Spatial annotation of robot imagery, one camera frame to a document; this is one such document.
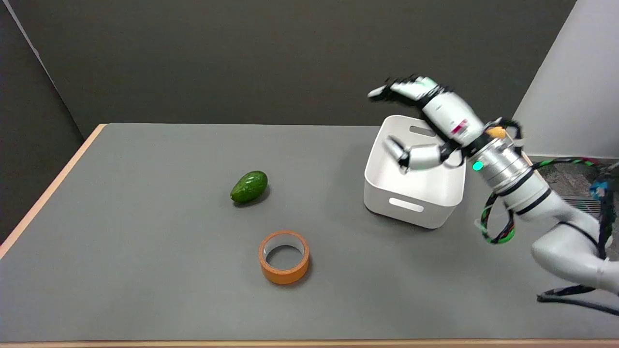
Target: roll of tape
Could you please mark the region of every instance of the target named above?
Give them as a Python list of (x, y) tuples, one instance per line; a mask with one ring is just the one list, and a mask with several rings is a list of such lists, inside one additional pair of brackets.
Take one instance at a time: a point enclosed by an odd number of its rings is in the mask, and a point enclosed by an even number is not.
[[(267, 263), (267, 255), (278, 246), (290, 245), (301, 252), (301, 262), (290, 269), (277, 269)], [(277, 231), (268, 235), (258, 249), (258, 258), (262, 273), (275, 284), (290, 284), (303, 277), (310, 265), (310, 248), (308, 242), (299, 233), (294, 231)]]

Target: robotic hand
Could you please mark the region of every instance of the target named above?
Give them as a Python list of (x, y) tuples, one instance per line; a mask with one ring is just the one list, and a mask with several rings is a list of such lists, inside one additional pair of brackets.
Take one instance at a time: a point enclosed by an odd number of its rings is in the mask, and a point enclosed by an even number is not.
[[(368, 98), (415, 107), (421, 111), (422, 119), (444, 141), (441, 146), (406, 149), (404, 144), (390, 137), (384, 146), (401, 167), (412, 170), (435, 167), (444, 162), (451, 152), (460, 150), (463, 156), (476, 163), (475, 169), (486, 180), (494, 196), (503, 198), (509, 211), (525, 221), (546, 217), (558, 220), (532, 245), (531, 253), (548, 272), (582, 284), (566, 288), (578, 288), (578, 291), (564, 291), (559, 296), (594, 289), (619, 295), (619, 262), (599, 258), (598, 221), (565, 203), (540, 176), (534, 175), (534, 168), (509, 144), (486, 134), (485, 125), (457, 94), (428, 77), (411, 76), (372, 90)], [(556, 302), (569, 303), (566, 300)]]

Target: green avocado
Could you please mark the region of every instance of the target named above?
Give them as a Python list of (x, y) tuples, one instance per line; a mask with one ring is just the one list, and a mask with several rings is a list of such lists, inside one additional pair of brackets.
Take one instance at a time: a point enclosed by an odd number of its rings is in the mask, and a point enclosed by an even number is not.
[(247, 203), (260, 197), (267, 189), (269, 180), (264, 172), (255, 170), (241, 177), (230, 192), (230, 198), (237, 203)]

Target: gray table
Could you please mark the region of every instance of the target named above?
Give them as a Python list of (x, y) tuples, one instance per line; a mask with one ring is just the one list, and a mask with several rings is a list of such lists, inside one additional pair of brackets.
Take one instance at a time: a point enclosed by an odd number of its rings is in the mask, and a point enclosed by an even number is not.
[[(0, 341), (619, 337), (618, 318), (535, 302), (566, 285), (529, 254), (553, 222), (486, 244), (475, 173), (437, 230), (367, 211), (377, 132), (108, 125), (0, 261)], [(254, 169), (270, 195), (235, 207), (230, 188)], [(280, 229), (312, 252), (288, 287), (257, 259)]]

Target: white wall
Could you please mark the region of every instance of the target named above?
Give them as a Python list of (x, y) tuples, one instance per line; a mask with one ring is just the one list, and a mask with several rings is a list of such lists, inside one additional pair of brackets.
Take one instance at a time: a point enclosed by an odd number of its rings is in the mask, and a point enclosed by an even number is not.
[(619, 158), (619, 0), (578, 0), (514, 115), (529, 155)]

